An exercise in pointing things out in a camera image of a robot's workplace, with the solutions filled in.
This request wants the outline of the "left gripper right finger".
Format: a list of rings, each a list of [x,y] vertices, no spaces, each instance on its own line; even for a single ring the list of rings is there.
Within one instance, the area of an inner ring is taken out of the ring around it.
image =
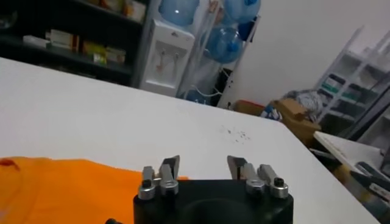
[[[288,185],[270,165],[260,164],[255,168],[246,159],[232,155],[227,156],[227,164],[234,180],[245,181],[248,194],[254,197],[270,195],[274,198],[288,198]]]

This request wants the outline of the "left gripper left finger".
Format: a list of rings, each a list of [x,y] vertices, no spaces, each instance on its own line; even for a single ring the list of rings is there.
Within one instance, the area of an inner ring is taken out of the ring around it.
[[[145,166],[141,173],[142,181],[138,188],[138,198],[151,200],[156,196],[158,189],[164,197],[176,196],[179,192],[179,182],[177,181],[179,163],[179,155],[165,158],[158,174],[155,174],[152,166]]]

